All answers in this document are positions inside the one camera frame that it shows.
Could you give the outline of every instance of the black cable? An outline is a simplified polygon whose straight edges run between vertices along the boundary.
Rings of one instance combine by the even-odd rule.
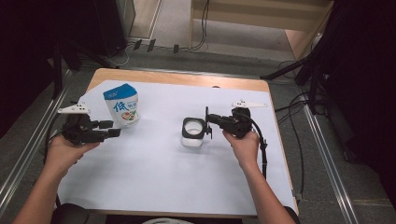
[[[277,71],[280,70],[280,65],[281,65],[282,63],[295,63],[295,62],[296,62],[296,61],[283,61],[283,62],[281,62],[280,64],[277,65]],[[283,76],[283,77],[286,77],[286,78],[289,78],[289,79],[293,79],[293,78],[294,78],[294,77],[288,77],[288,76],[286,76],[286,73],[283,74],[282,76]]]
[[[52,121],[49,124],[49,128],[47,129],[46,139],[45,139],[45,143],[44,143],[44,145],[45,145],[45,147],[44,147],[44,159],[43,159],[44,164],[46,163],[47,155],[48,155],[48,152],[49,152],[49,142],[50,142],[50,140],[52,138],[54,138],[56,135],[58,135],[58,133],[56,133],[55,135],[50,137],[50,131],[52,130],[53,124],[55,123],[56,119],[59,118],[59,115],[60,114],[56,113],[55,117],[53,117]],[[60,207],[62,205],[58,194],[56,194],[55,204],[56,204],[56,207]]]
[[[298,101],[298,102],[292,104],[291,106],[300,104],[300,103],[302,103],[302,102],[306,103],[306,102],[308,102],[308,101],[307,101],[307,100],[305,100],[305,101]],[[285,110],[285,109],[289,109],[289,107],[290,107],[290,105],[287,105],[287,106],[284,106],[284,107],[280,107],[280,108],[278,108],[278,109],[275,109],[275,112],[279,112],[279,111],[282,111],[282,110]]]
[[[52,121],[49,124],[49,128],[47,129],[46,140],[44,142],[44,144],[45,144],[45,147],[44,147],[44,160],[43,160],[44,164],[46,163],[47,154],[49,152],[50,131],[52,130],[52,126],[55,123],[57,118],[59,118],[59,114],[58,113],[56,113],[55,117],[53,117]]]
[[[277,121],[277,125],[279,125],[279,124],[281,124],[283,121],[285,121],[289,116],[293,116],[293,115],[295,115],[295,114],[297,114],[297,113],[299,113],[303,108],[304,108],[304,106],[305,106],[306,104],[299,104],[299,105],[296,105],[296,106],[293,106],[293,108],[294,107],[300,107],[296,112],[294,112],[294,113],[292,113],[292,114],[290,114],[290,113],[287,113],[285,116],[283,116],[281,119],[279,119],[278,121]]]
[[[190,50],[198,50],[201,48],[201,46],[205,43],[206,41],[206,24],[207,24],[207,14],[209,12],[209,0],[206,1],[205,7],[204,7],[204,12],[202,14],[201,18],[201,27],[202,27],[202,38],[200,43],[197,46],[194,46],[192,48],[180,48],[180,49],[187,49],[188,51]]]
[[[247,118],[251,121],[251,123],[254,125],[254,127],[257,129],[257,133],[259,134],[259,141],[260,141],[260,150],[262,151],[262,175],[266,178],[267,177],[267,155],[265,153],[265,149],[267,148],[268,144],[265,141],[265,139],[262,137],[262,130],[260,130],[259,125],[249,116],[241,114],[241,113],[236,113],[234,112],[235,115],[242,116],[244,118]]]
[[[298,97],[300,97],[300,96],[302,96],[302,95],[304,95],[304,94],[307,94],[307,93],[308,93],[308,92],[305,91],[305,92],[303,92],[303,93],[298,94],[296,97],[294,97],[294,99],[291,100],[290,105],[292,105],[293,102],[294,102],[295,100],[297,100]],[[291,116],[289,116],[289,119],[290,119],[291,127],[292,127],[292,129],[293,129],[293,131],[294,131],[294,134],[295,134],[295,136],[296,136],[298,148],[299,148],[299,150],[300,150],[300,160],[301,160],[301,186],[300,186],[300,194],[301,194],[301,197],[303,198],[303,193],[304,193],[304,182],[305,182],[304,153],[303,153],[303,149],[302,149],[302,147],[301,147],[300,137],[299,137],[298,134],[297,134],[297,131],[296,131],[296,128],[295,128],[293,119],[291,118]]]

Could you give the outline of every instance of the power cord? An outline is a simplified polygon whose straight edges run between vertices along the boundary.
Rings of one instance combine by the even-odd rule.
[[[281,108],[275,110],[276,113],[280,112],[280,111],[283,111],[283,110],[288,110],[288,113],[285,116],[283,116],[281,119],[279,119],[277,121],[277,123],[279,125],[280,123],[284,122],[287,118],[289,118],[290,123],[291,123],[291,127],[293,129],[293,132],[294,132],[296,140],[297,140],[297,145],[298,145],[298,148],[299,148],[299,151],[300,151],[301,179],[302,179],[302,181],[301,181],[299,194],[301,195],[301,199],[297,200],[297,204],[299,204],[300,201],[304,198],[303,197],[303,194],[304,194],[304,182],[305,182],[304,153],[303,153],[303,148],[301,146],[300,137],[297,134],[297,130],[295,128],[294,121],[293,121],[293,119],[291,117],[292,117],[292,115],[299,113],[308,104],[308,102],[309,102],[308,100],[302,100],[302,101],[295,102],[299,97],[301,97],[302,95],[308,94],[308,93],[309,93],[309,91],[305,91],[305,92],[302,92],[302,93],[298,94],[297,96],[295,96],[291,100],[291,102],[289,103],[288,106],[284,106],[284,107],[281,107]],[[318,100],[318,101],[315,101],[315,104],[316,105],[323,105],[324,101],[323,100]]]

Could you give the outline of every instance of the white paper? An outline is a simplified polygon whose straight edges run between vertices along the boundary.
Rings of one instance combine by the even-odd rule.
[[[91,120],[112,119],[103,92],[128,83],[139,94],[139,121],[87,152],[63,179],[62,203],[86,209],[255,216],[248,183],[221,129],[211,124],[199,148],[181,144],[183,119],[231,116],[233,102],[250,109],[267,140],[267,180],[283,205],[296,210],[269,92],[108,80],[79,100]],[[262,156],[259,151],[258,164]]]

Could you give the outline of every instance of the wire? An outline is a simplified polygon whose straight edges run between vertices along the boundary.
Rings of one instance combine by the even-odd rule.
[[[260,130],[259,125],[257,125],[257,123],[249,116],[241,114],[241,113],[236,113],[234,112],[236,115],[245,117],[247,119],[249,119],[252,124],[254,125],[254,127],[257,129],[257,133],[259,134],[259,140],[260,140],[260,150],[262,151],[262,175],[266,178],[267,177],[267,155],[265,153],[265,149],[267,148],[267,142],[264,140],[264,138],[262,137],[262,130]]]
[[[300,95],[297,95],[291,102],[290,104],[292,104]],[[297,140],[297,144],[298,144],[298,148],[300,150],[300,160],[301,160],[301,187],[300,187],[300,194],[301,194],[301,198],[303,199],[303,193],[304,193],[304,182],[305,182],[305,170],[304,170],[304,154],[303,154],[303,148],[301,147],[301,142],[300,142],[300,137],[297,134],[296,128],[294,126],[294,122],[293,119],[291,118],[291,116],[289,116],[289,120],[291,123],[291,127],[293,128],[294,134],[296,136],[296,140]]]
[[[280,65],[281,65],[282,63],[295,63],[295,62],[296,62],[296,61],[283,61],[283,62],[281,62],[280,64],[277,65],[277,71],[280,70]],[[288,76],[286,76],[286,74],[283,74],[282,76],[283,76],[283,77],[286,77],[286,78],[290,78],[290,79],[294,78],[294,77],[288,77]]]
[[[286,114],[286,116],[284,116],[282,119],[280,119],[280,121],[283,122],[284,120],[286,120],[286,118],[289,118],[290,123],[291,123],[291,127],[292,127],[292,129],[293,129],[293,131],[294,131],[294,134],[295,134],[295,136],[296,136],[297,145],[298,145],[298,148],[299,148],[299,151],[300,151],[300,161],[301,161],[301,186],[300,186],[300,194],[301,194],[301,197],[302,197],[302,198],[303,198],[303,193],[304,193],[304,182],[305,182],[304,153],[303,153],[303,148],[301,147],[300,137],[299,137],[298,134],[297,134],[297,131],[296,131],[296,128],[295,128],[295,125],[294,125],[294,122],[293,122],[291,116],[294,115],[294,114],[296,114],[296,113],[298,113],[298,112],[300,112],[301,109],[304,108],[304,106],[308,103],[308,101],[299,101],[299,102],[296,102],[296,103],[294,103],[294,101],[296,101],[300,96],[302,96],[302,95],[304,95],[304,94],[308,94],[308,93],[309,93],[308,91],[305,91],[305,92],[302,92],[302,93],[298,94],[297,96],[295,96],[295,97],[291,100],[291,102],[289,103],[289,106],[281,107],[281,108],[279,108],[279,109],[276,110],[276,112],[279,112],[279,111],[281,111],[281,110],[288,109],[288,113]],[[300,106],[299,110],[298,110],[297,112],[295,112],[295,113],[291,113],[291,110],[292,110],[294,107],[298,107],[298,106]]]
[[[49,142],[50,142],[50,139],[52,139],[52,138],[54,137],[54,136],[52,136],[52,137],[50,138],[50,131],[52,130],[52,126],[53,126],[53,124],[55,123],[55,121],[56,121],[57,118],[59,118],[59,114],[58,114],[58,113],[56,113],[55,117],[53,117],[52,121],[51,121],[50,124],[49,124],[49,128],[47,129],[46,141],[45,141],[45,143],[44,143],[44,144],[45,144],[45,147],[44,147],[44,159],[43,159],[44,164],[46,163],[47,154],[48,154],[48,152],[49,152]]]
[[[194,51],[198,50],[201,48],[201,46],[205,43],[206,41],[206,24],[207,24],[207,14],[209,12],[209,0],[206,1],[205,7],[204,7],[204,12],[202,14],[201,18],[201,27],[202,27],[202,38],[200,43],[197,46],[194,46],[192,48],[181,48],[181,49],[187,49],[188,51]]]
[[[107,56],[106,56],[106,59],[107,59],[110,63],[112,63],[112,64],[114,64],[114,65],[116,65],[116,66],[124,66],[125,64],[127,64],[127,63],[129,62],[129,54],[128,54],[127,49],[130,48],[131,46],[134,46],[134,44],[128,45],[128,46],[124,49],[125,54],[126,54],[126,57],[127,57],[125,63],[114,63],[114,62],[112,62],[109,58],[107,58]]]

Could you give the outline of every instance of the wrist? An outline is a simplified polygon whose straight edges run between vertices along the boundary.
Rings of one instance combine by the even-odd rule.
[[[49,181],[60,182],[64,177],[61,171],[57,171],[56,169],[50,169],[47,166],[44,166],[43,171],[40,174],[40,177],[47,179]]]
[[[244,173],[259,172],[260,168],[257,162],[240,162],[239,166],[242,168]]]

